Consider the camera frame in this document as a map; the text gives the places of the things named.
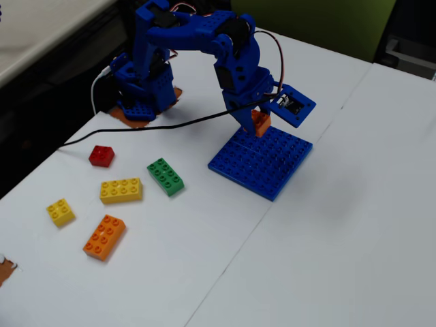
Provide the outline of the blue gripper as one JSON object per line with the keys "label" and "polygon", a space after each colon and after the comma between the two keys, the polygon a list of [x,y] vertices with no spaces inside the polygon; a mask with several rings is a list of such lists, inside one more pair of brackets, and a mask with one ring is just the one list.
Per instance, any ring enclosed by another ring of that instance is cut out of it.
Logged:
{"label": "blue gripper", "polygon": [[255,126],[251,111],[260,104],[260,111],[270,116],[270,100],[267,95],[273,89],[273,77],[270,71],[258,65],[236,64],[214,65],[215,73],[222,89],[227,111],[251,135],[255,135]]}

